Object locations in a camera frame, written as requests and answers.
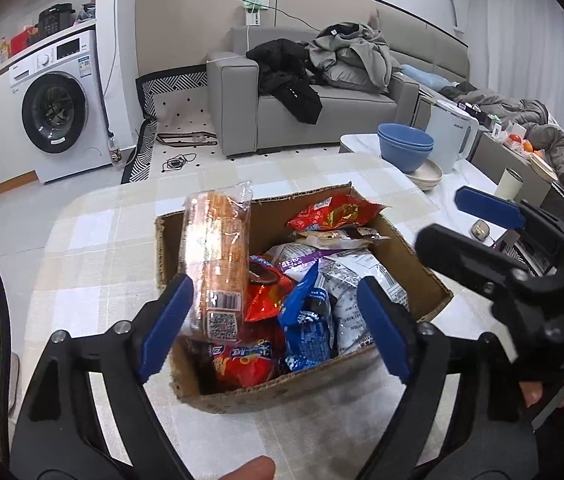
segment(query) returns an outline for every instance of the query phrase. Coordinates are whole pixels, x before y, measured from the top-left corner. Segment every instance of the blue gripper pad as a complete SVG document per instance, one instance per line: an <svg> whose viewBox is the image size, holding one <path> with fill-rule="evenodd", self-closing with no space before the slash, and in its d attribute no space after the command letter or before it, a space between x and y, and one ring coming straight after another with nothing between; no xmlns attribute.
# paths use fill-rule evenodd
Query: blue gripper pad
<svg viewBox="0 0 564 480"><path fill-rule="evenodd" d="M393 303L373 277L357 286L357 307L391 375L406 384L417 357L417 323L403 305Z"/></svg>
<svg viewBox="0 0 564 480"><path fill-rule="evenodd" d="M517 204L472 187L463 186L456 191L456 206L460 211L505 229L524 228L524 218Z"/></svg>
<svg viewBox="0 0 564 480"><path fill-rule="evenodd" d="M140 382L143 384L149 377L161 370L166 356L175 340L175 336L182 327L182 323L187 316L188 310L193 303L193 282L188 276L183 276L183 280L171 290L171 285L157 300L163 300L166 295L171 295L166 299L158 320L153 325L149 334L142 343L142 360L137 370Z"/></svg>

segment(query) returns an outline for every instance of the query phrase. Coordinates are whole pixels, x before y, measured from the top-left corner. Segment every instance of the washing machine door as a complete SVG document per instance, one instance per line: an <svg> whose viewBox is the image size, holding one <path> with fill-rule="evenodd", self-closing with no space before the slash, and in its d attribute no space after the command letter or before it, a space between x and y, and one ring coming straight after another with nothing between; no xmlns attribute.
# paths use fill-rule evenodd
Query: washing machine door
<svg viewBox="0 0 564 480"><path fill-rule="evenodd" d="M22 122L31 142L46 153L62 153L86 124L86 96L75 79L47 73L31 83L22 102Z"/></svg>

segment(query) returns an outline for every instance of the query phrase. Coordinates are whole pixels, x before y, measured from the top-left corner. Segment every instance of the plate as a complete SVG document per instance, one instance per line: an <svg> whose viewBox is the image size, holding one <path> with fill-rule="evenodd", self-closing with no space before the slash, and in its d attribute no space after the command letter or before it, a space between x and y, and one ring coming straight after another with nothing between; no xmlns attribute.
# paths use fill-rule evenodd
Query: plate
<svg viewBox="0 0 564 480"><path fill-rule="evenodd" d="M406 173L409 180L422 190L433 189L442 180L444 173L432 160L425 160L413 173Z"/></svg>
<svg viewBox="0 0 564 480"><path fill-rule="evenodd" d="M553 168L549 166L541 156L537 156L535 153L529 154L528 157L531 168L546 182L557 182L558 176L553 171Z"/></svg>

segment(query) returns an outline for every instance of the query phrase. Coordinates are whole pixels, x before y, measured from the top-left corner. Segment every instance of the washing machine control panel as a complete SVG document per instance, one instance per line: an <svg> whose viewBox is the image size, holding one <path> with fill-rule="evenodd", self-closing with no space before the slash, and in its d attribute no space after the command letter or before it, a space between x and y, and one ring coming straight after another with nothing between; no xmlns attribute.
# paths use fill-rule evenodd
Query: washing machine control panel
<svg viewBox="0 0 564 480"><path fill-rule="evenodd" d="M95 50L94 36L92 30L84 30L68 38L62 38L24 57L8 69L11 86L18 85L34 74L51 70L55 65L88 55L92 50Z"/></svg>

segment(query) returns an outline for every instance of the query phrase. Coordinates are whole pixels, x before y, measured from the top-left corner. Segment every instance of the gray sofa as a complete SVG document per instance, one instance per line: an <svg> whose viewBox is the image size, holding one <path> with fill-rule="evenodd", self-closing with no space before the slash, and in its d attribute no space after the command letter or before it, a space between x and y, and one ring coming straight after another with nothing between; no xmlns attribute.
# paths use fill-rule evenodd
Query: gray sofa
<svg viewBox="0 0 564 480"><path fill-rule="evenodd" d="M322 111L317 124L300 123L270 95L257 95L258 66L244 56L246 27L231 30L233 50L214 52L206 65L209 109L224 155L339 142L342 135L377 131L381 123L410 124L418 85L397 74L389 95L313 86ZM282 27L250 27L249 47L278 38L311 41L314 32Z"/></svg>
<svg viewBox="0 0 564 480"><path fill-rule="evenodd" d="M468 48L456 38L393 8L378 9L369 24L382 30L399 62L455 81L468 79ZM339 142L345 134L375 132L381 123L412 123L419 85L401 73L391 78L388 96L314 86L322 103L319 120L298 122L273 96L257 95L258 66L244 54L278 38L311 41L316 33L264 26L248 32L247 43L247 28L232 28L231 51L213 52L207 59L209 109L224 155Z"/></svg>

